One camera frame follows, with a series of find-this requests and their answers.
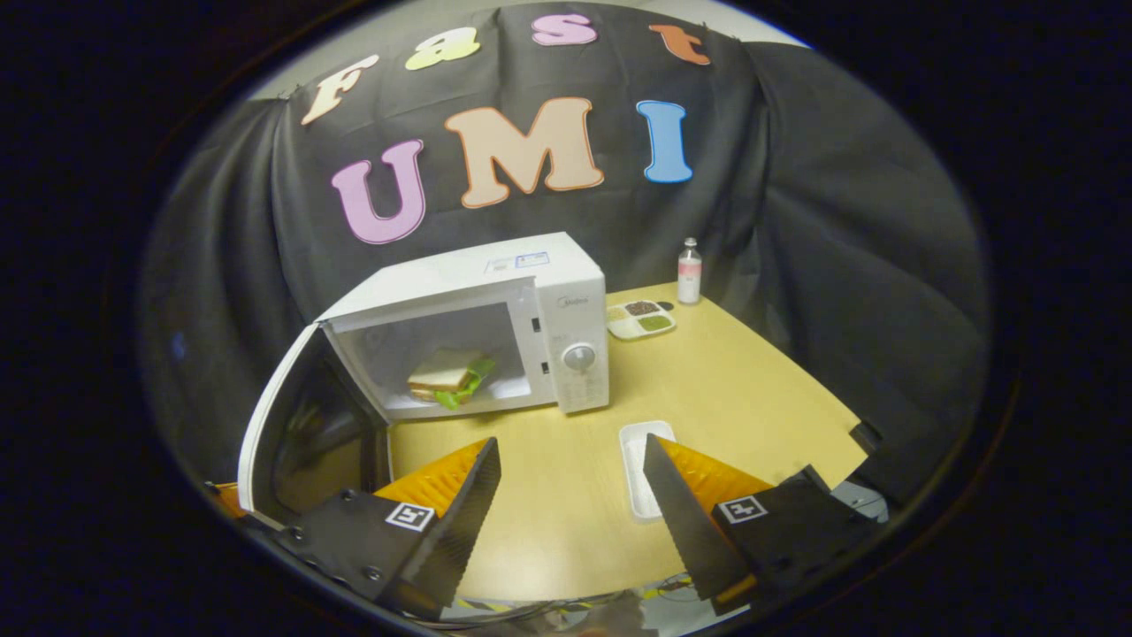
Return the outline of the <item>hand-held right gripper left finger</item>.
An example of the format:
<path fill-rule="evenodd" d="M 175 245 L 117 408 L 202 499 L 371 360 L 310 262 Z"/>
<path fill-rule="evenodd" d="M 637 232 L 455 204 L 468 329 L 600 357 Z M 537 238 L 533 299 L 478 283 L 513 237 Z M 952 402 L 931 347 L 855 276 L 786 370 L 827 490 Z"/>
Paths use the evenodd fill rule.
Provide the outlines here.
<path fill-rule="evenodd" d="M 455 597 L 499 483 L 499 445 L 484 438 L 374 493 L 342 489 L 272 533 L 272 543 L 365 601 L 437 620 Z"/>

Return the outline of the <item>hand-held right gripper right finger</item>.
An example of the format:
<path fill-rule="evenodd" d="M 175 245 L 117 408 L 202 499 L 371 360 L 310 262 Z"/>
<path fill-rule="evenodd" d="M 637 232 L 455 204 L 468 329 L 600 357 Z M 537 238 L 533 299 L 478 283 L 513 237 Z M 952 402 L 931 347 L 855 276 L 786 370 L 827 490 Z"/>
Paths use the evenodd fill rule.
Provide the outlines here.
<path fill-rule="evenodd" d="M 648 434 L 643 473 L 700 599 L 773 599 L 815 579 L 876 528 L 806 466 L 777 485 Z"/>

